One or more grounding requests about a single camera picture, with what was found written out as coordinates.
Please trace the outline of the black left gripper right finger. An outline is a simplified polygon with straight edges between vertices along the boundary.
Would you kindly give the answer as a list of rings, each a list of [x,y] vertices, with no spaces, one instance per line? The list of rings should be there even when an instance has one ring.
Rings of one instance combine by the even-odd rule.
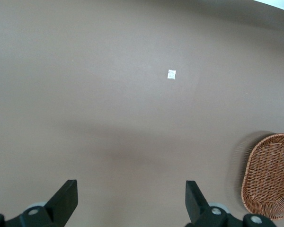
[[[231,215],[226,206],[208,203],[195,181],[186,181],[185,205],[190,218],[188,227],[273,227],[269,218],[246,214],[242,220]]]

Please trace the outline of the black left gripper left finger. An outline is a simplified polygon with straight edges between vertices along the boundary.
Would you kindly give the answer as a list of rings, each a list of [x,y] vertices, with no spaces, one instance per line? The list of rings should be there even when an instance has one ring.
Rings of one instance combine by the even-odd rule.
[[[45,205],[28,208],[10,220],[0,214],[0,227],[64,227],[77,205],[77,180],[67,180]]]

